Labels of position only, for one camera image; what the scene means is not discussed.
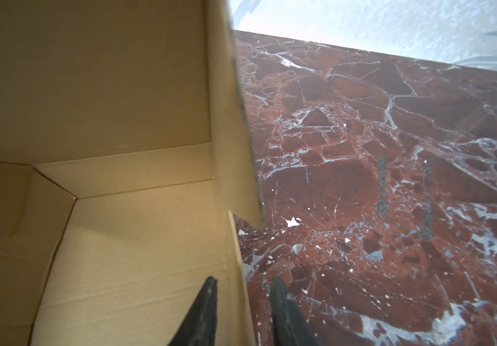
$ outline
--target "marble floor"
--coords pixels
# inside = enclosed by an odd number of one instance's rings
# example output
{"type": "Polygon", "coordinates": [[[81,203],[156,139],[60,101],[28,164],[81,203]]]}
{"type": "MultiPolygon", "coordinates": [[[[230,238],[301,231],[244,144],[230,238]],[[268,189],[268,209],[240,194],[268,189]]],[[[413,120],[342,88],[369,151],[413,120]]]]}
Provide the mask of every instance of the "marble floor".
{"type": "Polygon", "coordinates": [[[496,346],[497,72],[235,39],[266,215],[236,219],[257,343],[279,275],[323,346],[496,346]]]}

